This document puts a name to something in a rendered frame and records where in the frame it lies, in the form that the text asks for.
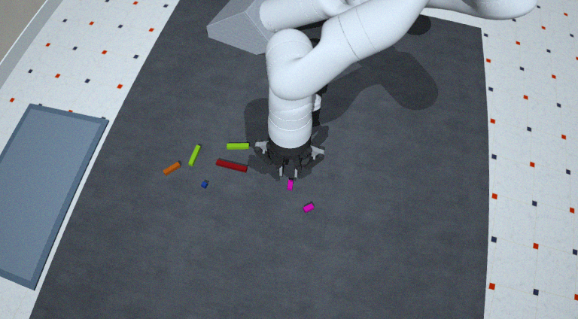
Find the red rod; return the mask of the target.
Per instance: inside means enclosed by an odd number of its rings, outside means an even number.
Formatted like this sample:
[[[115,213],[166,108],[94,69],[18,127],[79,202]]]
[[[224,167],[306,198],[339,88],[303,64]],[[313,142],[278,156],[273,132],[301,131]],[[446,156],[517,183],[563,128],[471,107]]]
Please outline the red rod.
[[[246,173],[247,170],[248,170],[248,167],[247,167],[247,166],[241,166],[241,165],[238,165],[238,164],[235,164],[235,163],[229,163],[229,162],[225,162],[225,161],[222,161],[222,160],[219,160],[219,159],[217,159],[216,165],[217,165],[217,166],[224,167],[224,168],[228,168],[228,169],[233,169],[233,170],[236,170],[236,171],[240,171],[240,172],[245,172],[245,173]]]

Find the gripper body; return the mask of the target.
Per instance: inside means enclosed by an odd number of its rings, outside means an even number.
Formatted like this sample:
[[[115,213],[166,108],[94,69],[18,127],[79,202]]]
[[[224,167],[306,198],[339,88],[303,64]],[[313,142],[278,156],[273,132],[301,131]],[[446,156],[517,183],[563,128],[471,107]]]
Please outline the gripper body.
[[[311,136],[305,144],[295,148],[280,147],[277,144],[275,144],[270,137],[268,137],[267,141],[269,142],[266,144],[266,147],[276,156],[278,156],[278,154],[284,156],[284,159],[292,160],[293,159],[292,156],[298,155],[300,155],[300,159],[302,159],[303,157],[309,155],[312,152],[312,148],[310,147],[310,145],[313,146],[313,143],[311,142]],[[275,151],[277,151],[277,153]]]

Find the orange rod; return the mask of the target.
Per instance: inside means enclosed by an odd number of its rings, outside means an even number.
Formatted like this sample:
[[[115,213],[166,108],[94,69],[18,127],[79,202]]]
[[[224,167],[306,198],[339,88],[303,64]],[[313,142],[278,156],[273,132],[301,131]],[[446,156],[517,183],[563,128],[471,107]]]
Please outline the orange rod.
[[[171,165],[170,167],[168,167],[167,169],[163,170],[165,176],[167,176],[168,174],[172,173],[174,170],[180,168],[180,164],[178,162],[176,162],[175,164]]]

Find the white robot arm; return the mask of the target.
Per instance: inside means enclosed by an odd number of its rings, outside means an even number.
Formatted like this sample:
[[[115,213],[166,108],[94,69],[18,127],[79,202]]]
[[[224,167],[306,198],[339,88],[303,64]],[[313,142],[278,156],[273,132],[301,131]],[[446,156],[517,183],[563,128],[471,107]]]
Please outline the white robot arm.
[[[315,93],[351,64],[398,42],[424,8],[455,11],[487,20],[511,20],[531,12],[537,2],[263,1],[260,6],[261,22],[267,30],[275,33],[265,49],[269,78],[269,137],[285,148],[305,144],[312,134],[312,112],[321,107],[321,97]],[[319,43],[313,48],[309,38],[294,28],[322,20],[327,21],[321,28]]]

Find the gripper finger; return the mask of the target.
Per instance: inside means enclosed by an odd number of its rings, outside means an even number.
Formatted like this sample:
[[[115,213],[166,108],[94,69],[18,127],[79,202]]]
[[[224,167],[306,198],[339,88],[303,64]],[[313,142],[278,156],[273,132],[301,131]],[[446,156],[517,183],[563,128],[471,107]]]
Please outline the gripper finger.
[[[275,164],[276,172],[279,173],[280,176],[283,176],[284,173],[284,156],[278,154],[276,156],[273,152],[267,149],[266,144],[268,141],[262,141],[261,139],[256,139],[254,152],[267,164],[272,165]]]
[[[297,178],[297,175],[301,175],[302,168],[311,169],[316,166],[320,161],[324,159],[324,146],[313,147],[312,152],[306,156],[306,158],[300,159],[300,155],[292,156],[294,161],[294,178]]]

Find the lime green rod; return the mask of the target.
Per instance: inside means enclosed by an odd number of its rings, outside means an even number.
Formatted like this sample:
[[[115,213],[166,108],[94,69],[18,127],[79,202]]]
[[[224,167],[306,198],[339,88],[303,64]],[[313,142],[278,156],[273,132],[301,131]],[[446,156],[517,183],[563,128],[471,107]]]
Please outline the lime green rod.
[[[249,149],[249,143],[227,144],[227,150]]]
[[[191,156],[191,158],[190,158],[190,161],[189,161],[189,163],[188,163],[189,166],[193,166],[193,165],[194,165],[194,163],[196,162],[196,158],[197,158],[198,155],[199,155],[200,150],[201,150],[201,146],[197,145],[197,146],[195,147],[195,149],[194,149],[194,151],[193,151],[193,154],[192,154],[192,156]]]

